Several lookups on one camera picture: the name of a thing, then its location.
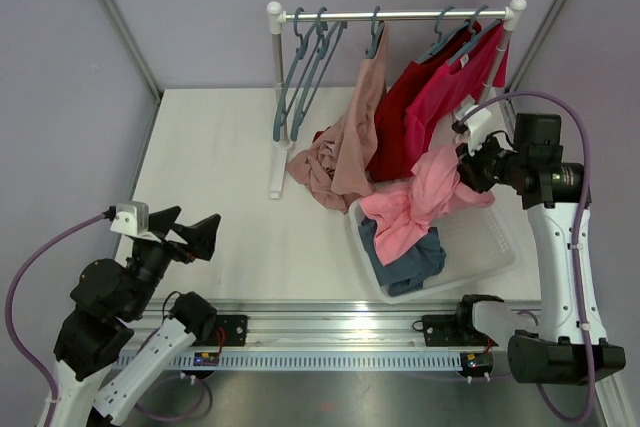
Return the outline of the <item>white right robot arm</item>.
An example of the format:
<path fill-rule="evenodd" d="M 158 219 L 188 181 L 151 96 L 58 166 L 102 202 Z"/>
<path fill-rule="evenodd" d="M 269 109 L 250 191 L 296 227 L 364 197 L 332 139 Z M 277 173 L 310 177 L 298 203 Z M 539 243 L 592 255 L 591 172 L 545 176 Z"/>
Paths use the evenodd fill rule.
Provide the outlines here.
<path fill-rule="evenodd" d="M 485 193 L 506 185 L 522 200 L 537 253 L 542 302 L 539 325 L 501 307 L 498 299 L 476 299 L 454 318 L 456 336 L 476 343 L 485 335 L 507 350 L 519 383 L 584 385 L 626 365 L 622 347 L 611 344 L 600 320 L 588 251 L 588 213 L 579 202 L 586 187 L 583 165 L 565 163 L 562 120 L 554 114 L 520 114 L 512 146 L 495 133 L 476 148 L 456 148 L 461 181 Z"/>

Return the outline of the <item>light pink t shirt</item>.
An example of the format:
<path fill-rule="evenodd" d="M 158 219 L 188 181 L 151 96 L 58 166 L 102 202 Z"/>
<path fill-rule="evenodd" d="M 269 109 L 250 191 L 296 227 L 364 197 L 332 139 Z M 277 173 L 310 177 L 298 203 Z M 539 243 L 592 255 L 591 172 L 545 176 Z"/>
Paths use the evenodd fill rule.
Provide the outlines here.
<path fill-rule="evenodd" d="M 384 266 L 427 235 L 435 220 L 495 202 L 492 193 L 478 193 L 462 183 L 453 144 L 423 154 L 411 172 L 410 179 L 388 184 L 360 200 L 364 215 L 376 222 L 374 249 Z"/>

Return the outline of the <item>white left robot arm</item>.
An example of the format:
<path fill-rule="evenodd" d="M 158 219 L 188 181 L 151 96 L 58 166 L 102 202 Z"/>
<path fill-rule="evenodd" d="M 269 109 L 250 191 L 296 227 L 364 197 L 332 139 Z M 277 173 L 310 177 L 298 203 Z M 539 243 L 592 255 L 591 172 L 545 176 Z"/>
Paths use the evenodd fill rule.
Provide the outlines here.
<path fill-rule="evenodd" d="M 190 226 L 178 223 L 178 206 L 151 213 L 141 202 L 121 203 L 99 214 L 114 233 L 133 241 L 125 264 L 91 262 L 70 293 L 73 311 L 55 346 L 55 387 L 42 426 L 119 426 L 169 362 L 183 349 L 208 343 L 216 332 L 216 309 L 195 292 L 178 297 L 159 329 L 112 381 L 106 379 L 134 335 L 171 263 L 212 259 L 218 214 Z"/>

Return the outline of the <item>blue-grey t shirt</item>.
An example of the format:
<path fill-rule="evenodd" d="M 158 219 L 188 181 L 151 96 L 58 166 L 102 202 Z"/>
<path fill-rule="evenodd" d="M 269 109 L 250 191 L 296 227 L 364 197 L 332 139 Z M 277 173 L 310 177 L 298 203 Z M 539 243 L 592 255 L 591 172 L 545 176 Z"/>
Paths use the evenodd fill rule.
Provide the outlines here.
<path fill-rule="evenodd" d="M 391 297 L 421 290 L 425 280 L 439 275 L 444 268 L 446 252 L 436 227 L 432 227 L 425 236 L 387 266 L 381 263 L 374 248 L 376 222 L 365 217 L 360 222 L 358 231 L 378 284 L 386 287 Z"/>

